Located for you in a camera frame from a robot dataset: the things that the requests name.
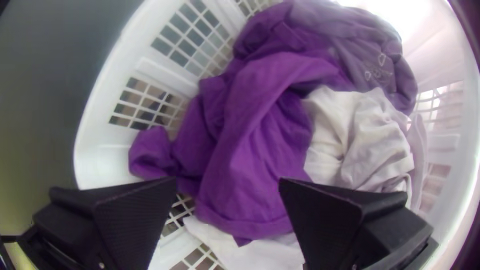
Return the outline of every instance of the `laundry basket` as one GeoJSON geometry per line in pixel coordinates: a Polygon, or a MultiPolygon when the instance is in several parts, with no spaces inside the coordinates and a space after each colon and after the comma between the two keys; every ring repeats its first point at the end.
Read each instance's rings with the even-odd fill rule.
{"type": "MultiPolygon", "coordinates": [[[[348,2],[375,12],[381,1],[348,2]]],[[[452,9],[443,0],[424,2],[428,15],[410,27],[403,49],[419,86],[415,112],[422,114],[429,136],[428,177],[418,214],[434,226],[433,238],[440,243],[425,265],[431,268],[446,253],[474,197],[480,99],[479,71],[452,9]]],[[[246,21],[275,3],[145,0],[124,27],[83,113],[74,149],[79,188],[141,181],[128,171],[128,150],[137,132],[163,126],[174,138],[198,80],[219,75],[246,21]]],[[[190,198],[177,195],[150,269],[223,269],[183,227],[182,219],[194,210],[190,198]]]]}

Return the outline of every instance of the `laundry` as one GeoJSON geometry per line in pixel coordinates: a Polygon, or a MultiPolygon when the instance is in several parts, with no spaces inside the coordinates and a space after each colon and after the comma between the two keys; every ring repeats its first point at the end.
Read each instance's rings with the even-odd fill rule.
{"type": "Polygon", "coordinates": [[[314,183],[369,192],[398,191],[401,185],[412,197],[408,117],[380,88],[360,93],[322,86],[303,105],[314,126],[305,162],[314,183]]]}
{"type": "Polygon", "coordinates": [[[310,180],[303,166],[312,127],[299,96],[285,90],[338,73],[322,58],[280,52],[248,62],[232,80],[228,72],[202,80],[172,144],[162,127],[139,132],[130,171],[178,176],[198,219],[240,239],[291,232],[278,181],[310,180]]]}
{"type": "MultiPolygon", "coordinates": [[[[195,199],[196,217],[240,244],[292,231],[278,182],[280,177],[311,181],[304,166],[313,131],[301,98],[319,85],[366,92],[381,82],[388,100],[409,114],[417,94],[410,68],[401,64],[400,39],[385,22],[367,12],[308,2],[323,10],[319,21],[300,2],[274,5],[248,21],[224,73],[199,81],[199,94],[173,142],[163,127],[155,127],[139,132],[129,151],[133,175],[177,176],[179,192],[195,199]],[[329,35],[330,27],[342,34],[329,35]],[[379,55],[389,76],[377,76],[376,65],[371,67],[379,55]],[[362,81],[353,69],[369,69],[373,77],[362,81]]],[[[348,170],[356,174],[356,169],[348,170]]],[[[388,173],[365,183],[346,181],[381,192],[380,176],[388,173]]],[[[403,180],[393,179],[388,187],[403,180]]]]}
{"type": "Polygon", "coordinates": [[[228,270],[302,270],[305,263],[295,234],[254,240],[239,247],[234,238],[194,216],[183,219],[189,233],[205,243],[228,270]]]}
{"type": "Polygon", "coordinates": [[[294,0],[290,5],[292,24],[332,43],[331,51],[344,65],[353,91],[380,87],[398,111],[412,113],[417,82],[402,56],[402,40],[388,22],[361,8],[328,0],[294,0]]]}

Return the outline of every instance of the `white cloth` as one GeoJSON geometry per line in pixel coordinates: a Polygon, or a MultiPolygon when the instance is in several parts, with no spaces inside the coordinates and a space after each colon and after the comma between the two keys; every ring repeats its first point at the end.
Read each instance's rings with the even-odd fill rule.
{"type": "Polygon", "coordinates": [[[189,233],[210,247],[226,270],[302,270],[305,263],[294,233],[238,247],[232,235],[194,216],[183,222],[189,233]]]}
{"type": "Polygon", "coordinates": [[[406,191],[414,159],[406,138],[408,117],[380,88],[366,93],[327,86],[303,100],[314,127],[305,171],[317,184],[359,191],[406,191]]]}

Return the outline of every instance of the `plastic basket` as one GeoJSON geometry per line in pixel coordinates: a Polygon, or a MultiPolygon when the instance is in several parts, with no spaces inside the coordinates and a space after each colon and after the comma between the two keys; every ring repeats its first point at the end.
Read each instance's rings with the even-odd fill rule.
{"type": "MultiPolygon", "coordinates": [[[[138,130],[161,125],[174,137],[198,80],[222,72],[246,21],[275,2],[146,0],[124,27],[85,108],[74,149],[79,188],[140,181],[129,173],[127,155],[138,130]]],[[[440,243],[425,265],[431,268],[455,238],[474,196],[480,100],[479,72],[458,20],[446,2],[425,2],[428,16],[403,46],[419,86],[415,111],[429,131],[419,215],[434,226],[440,243]]],[[[150,269],[223,269],[183,228],[183,217],[194,209],[189,198],[177,195],[150,269]]]]}

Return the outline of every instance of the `gray wall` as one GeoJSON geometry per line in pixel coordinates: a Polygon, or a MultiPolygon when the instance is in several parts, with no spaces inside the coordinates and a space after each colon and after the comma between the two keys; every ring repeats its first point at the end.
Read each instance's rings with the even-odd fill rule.
{"type": "Polygon", "coordinates": [[[0,234],[21,234],[51,186],[75,187],[92,86],[142,0],[11,0],[0,16],[0,234]]]}

